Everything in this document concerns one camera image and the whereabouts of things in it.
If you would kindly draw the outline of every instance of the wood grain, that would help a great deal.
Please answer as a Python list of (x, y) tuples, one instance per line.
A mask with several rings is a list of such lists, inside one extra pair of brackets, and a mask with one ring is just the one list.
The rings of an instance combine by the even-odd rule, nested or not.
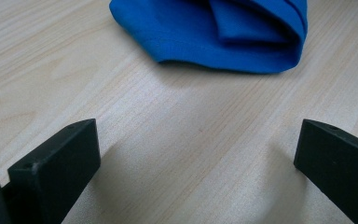
[(154, 63), (106, 0), (0, 1), (0, 184), (63, 126), (103, 156), (64, 223), (351, 223), (293, 166), (302, 119), (358, 136), (358, 1), (309, 0), (298, 67)]

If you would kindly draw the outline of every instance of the light wood surface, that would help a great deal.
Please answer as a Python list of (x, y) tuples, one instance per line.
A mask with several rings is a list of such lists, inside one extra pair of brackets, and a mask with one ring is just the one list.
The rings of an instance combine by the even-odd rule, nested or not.
[(273, 76), (154, 63), (108, 4), (0, 0), (1, 185), (96, 118), (102, 167), (64, 223), (351, 223), (293, 158), (302, 119), (358, 136), (358, 1), (309, 0), (301, 62)]

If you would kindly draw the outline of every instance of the folded blue cloth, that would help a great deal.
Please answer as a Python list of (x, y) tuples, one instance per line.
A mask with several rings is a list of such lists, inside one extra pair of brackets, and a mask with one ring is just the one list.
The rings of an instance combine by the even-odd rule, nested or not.
[(112, 0), (115, 20), (157, 62), (253, 73), (298, 64), (307, 0)]

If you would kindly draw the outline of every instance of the blue fabric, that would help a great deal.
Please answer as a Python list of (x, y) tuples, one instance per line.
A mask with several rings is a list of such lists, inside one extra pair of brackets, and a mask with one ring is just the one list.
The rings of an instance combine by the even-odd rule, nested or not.
[(295, 67), (307, 0), (112, 0), (115, 20), (157, 62), (253, 73)]

